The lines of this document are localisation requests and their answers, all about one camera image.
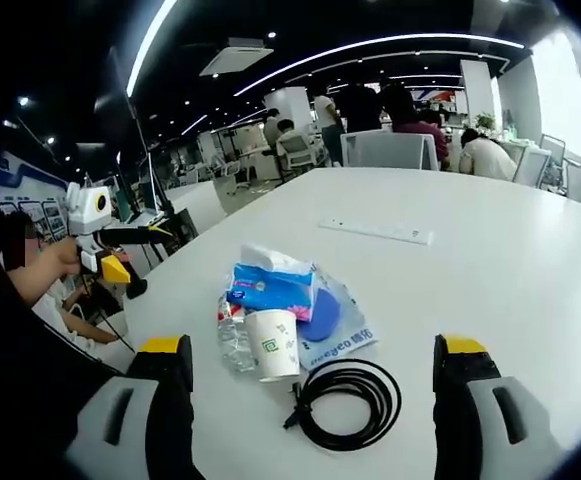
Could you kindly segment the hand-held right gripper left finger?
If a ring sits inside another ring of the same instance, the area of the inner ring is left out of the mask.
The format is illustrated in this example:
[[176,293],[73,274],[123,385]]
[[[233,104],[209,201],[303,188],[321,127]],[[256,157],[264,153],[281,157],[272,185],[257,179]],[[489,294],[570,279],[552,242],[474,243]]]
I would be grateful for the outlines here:
[[79,412],[65,462],[78,479],[196,479],[187,335],[154,338]]

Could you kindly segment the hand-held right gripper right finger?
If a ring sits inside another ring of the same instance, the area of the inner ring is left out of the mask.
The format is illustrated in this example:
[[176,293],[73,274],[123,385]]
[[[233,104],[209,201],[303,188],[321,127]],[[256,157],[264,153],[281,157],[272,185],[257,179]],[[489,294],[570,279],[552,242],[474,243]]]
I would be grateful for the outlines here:
[[544,479],[561,462],[546,408],[478,341],[437,335],[432,387],[437,479]]

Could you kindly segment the person's left hand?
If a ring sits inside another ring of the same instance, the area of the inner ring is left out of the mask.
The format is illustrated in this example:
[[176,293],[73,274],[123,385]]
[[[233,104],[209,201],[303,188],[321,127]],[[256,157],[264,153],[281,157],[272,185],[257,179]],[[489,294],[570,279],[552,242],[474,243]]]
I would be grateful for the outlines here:
[[81,271],[78,245],[73,237],[65,237],[46,247],[40,259],[58,276],[76,275]]

